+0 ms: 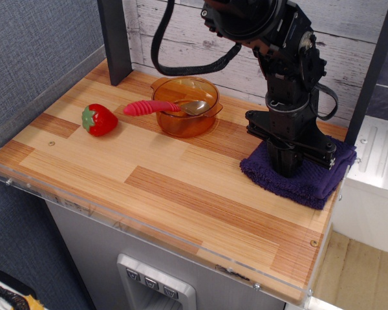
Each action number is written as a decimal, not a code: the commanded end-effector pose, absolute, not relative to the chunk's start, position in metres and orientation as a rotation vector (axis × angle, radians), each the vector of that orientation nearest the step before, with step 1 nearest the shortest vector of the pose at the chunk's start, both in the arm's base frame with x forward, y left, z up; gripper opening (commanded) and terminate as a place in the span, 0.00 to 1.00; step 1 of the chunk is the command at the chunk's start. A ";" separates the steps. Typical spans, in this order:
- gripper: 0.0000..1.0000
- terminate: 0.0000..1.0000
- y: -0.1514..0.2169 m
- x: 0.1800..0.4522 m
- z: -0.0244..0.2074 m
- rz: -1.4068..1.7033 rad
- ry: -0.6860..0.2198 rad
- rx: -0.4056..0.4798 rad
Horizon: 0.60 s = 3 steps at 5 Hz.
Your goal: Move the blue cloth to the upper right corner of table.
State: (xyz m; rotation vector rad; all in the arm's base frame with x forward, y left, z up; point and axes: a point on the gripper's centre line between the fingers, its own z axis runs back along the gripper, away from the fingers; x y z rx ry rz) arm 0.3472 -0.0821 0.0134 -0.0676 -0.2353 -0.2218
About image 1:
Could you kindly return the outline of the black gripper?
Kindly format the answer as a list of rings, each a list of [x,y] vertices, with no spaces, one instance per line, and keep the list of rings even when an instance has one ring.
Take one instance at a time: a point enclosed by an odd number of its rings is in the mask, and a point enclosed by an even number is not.
[[[249,110],[248,133],[267,144],[272,168],[291,178],[304,160],[330,169],[335,164],[336,144],[316,123],[311,99],[285,105],[268,97],[267,111]]]

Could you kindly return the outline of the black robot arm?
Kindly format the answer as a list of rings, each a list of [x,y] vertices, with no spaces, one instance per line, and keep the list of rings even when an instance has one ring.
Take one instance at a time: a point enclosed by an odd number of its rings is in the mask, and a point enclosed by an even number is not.
[[[336,145],[316,124],[319,93],[335,101],[322,85],[326,61],[316,47],[309,18],[292,1],[206,1],[202,17],[210,31],[252,49],[267,82],[268,111],[249,110],[247,131],[266,143],[273,169],[291,177],[303,160],[326,169],[335,162]]]

